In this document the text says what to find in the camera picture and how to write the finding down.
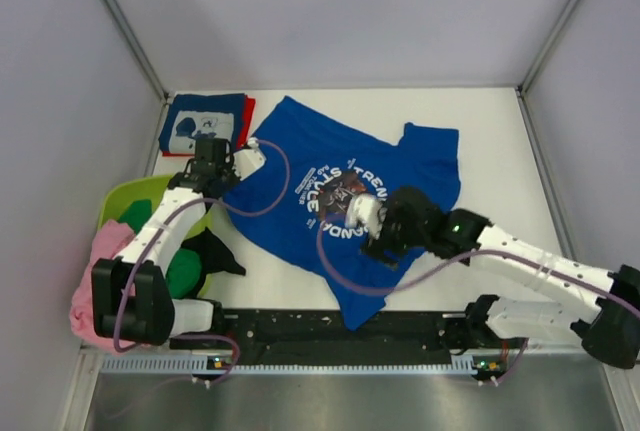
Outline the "royal blue printed t-shirt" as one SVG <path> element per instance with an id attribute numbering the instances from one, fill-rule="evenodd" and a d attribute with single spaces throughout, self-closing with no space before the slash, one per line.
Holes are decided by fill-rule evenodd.
<path id="1" fill-rule="evenodd" d="M 316 237 L 338 272 L 354 283 L 392 287 L 422 256 L 411 249 L 390 268 L 361 253 L 362 228 L 344 227 L 351 200 L 362 193 L 387 198 L 408 185 L 441 209 L 460 194 L 459 132 L 407 123 L 397 144 L 379 140 L 285 97 L 256 129 L 269 141 L 265 165 L 224 196 L 242 210 L 235 228 L 265 251 L 326 279 L 345 326 L 354 331 L 385 305 L 338 284 L 323 267 Z"/>

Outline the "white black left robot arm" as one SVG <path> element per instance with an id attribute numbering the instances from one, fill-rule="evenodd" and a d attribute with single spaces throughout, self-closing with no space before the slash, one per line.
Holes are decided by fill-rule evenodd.
<path id="1" fill-rule="evenodd" d="M 190 232 L 214 200 L 240 181 L 230 143 L 200 138 L 195 155 L 174 175 L 152 216 L 135 238 L 114 257 L 101 258 L 91 270 L 93 326 L 112 340 L 117 352 L 139 345 L 160 346 L 189 335 L 205 347 L 226 338 L 222 305 L 194 292 L 177 299 L 166 280 L 180 250 L 195 252 L 204 274 L 245 275 L 231 250 L 210 229 Z"/>

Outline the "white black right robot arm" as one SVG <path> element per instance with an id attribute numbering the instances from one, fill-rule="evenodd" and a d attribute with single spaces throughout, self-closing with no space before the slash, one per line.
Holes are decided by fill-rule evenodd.
<path id="1" fill-rule="evenodd" d="M 444 211 L 412 186 L 387 199 L 357 197 L 346 223 L 364 227 L 363 252 L 385 264 L 420 248 L 544 296 L 542 302 L 524 302 L 483 295 L 471 303 L 466 331 L 478 346 L 499 338 L 534 339 L 580 347 L 619 369 L 638 361 L 639 271 L 630 265 L 612 271 L 544 251 L 470 210 Z"/>

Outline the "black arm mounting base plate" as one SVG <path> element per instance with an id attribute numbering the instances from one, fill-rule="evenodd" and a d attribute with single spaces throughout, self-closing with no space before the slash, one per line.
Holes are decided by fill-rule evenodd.
<path id="1" fill-rule="evenodd" d="M 217 330 L 257 365 L 447 364 L 453 351 L 516 350 L 522 338 L 498 338 L 463 312 L 382 311 L 349 330 L 338 311 L 227 309 Z"/>

